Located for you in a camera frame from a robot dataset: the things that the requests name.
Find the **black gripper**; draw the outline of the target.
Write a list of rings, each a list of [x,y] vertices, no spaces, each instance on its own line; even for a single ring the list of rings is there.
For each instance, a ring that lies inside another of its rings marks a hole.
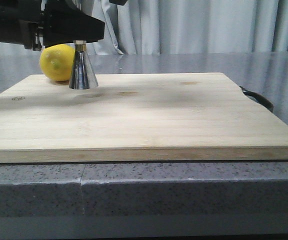
[[[93,43],[104,34],[105,23],[82,12],[72,0],[48,0],[43,11],[41,0],[0,0],[1,43],[41,50],[41,35],[43,45],[51,47],[74,41]]]

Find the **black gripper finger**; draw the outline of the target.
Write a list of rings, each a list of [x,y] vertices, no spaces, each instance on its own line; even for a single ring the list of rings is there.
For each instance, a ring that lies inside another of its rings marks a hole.
[[[125,5],[128,0],[109,0],[111,4],[115,5]]]

